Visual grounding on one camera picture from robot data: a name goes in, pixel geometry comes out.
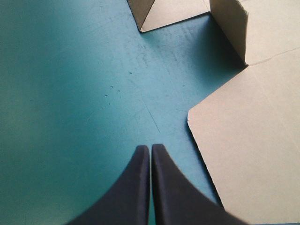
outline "scratch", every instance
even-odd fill
[[[145,104],[145,106],[146,106],[146,108],[147,108],[147,110],[148,110],[148,113],[150,114],[150,117],[152,118],[152,120],[153,120],[153,122],[154,122],[154,124],[155,124],[155,126],[156,126],[156,128],[157,128],[157,130],[158,130],[158,132],[161,134],[161,132],[160,132],[160,130],[159,130],[159,128],[158,128],[158,125],[157,125],[157,123],[155,122],[155,119],[153,118],[153,116],[152,116],[152,114],[151,114],[151,112],[150,112],[150,110],[149,110],[149,108],[148,108],[148,106],[147,106],[147,104],[145,103],[145,101],[144,101],[143,98],[142,98],[142,101],[144,102],[144,104]]]

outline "teal floor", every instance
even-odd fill
[[[187,114],[241,70],[209,14],[140,34],[126,0],[1,1],[0,224],[73,219],[139,144],[216,202]]]

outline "cardboard box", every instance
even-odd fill
[[[225,210],[300,222],[300,1],[211,0],[244,71],[188,114]]]

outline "cardboard edge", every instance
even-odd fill
[[[210,0],[210,12],[246,64],[248,12],[238,0]]]

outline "black object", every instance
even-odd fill
[[[157,225],[245,225],[200,193],[163,145],[152,147],[152,186]]]
[[[147,146],[138,146],[107,193],[68,225],[147,225],[149,164]]]

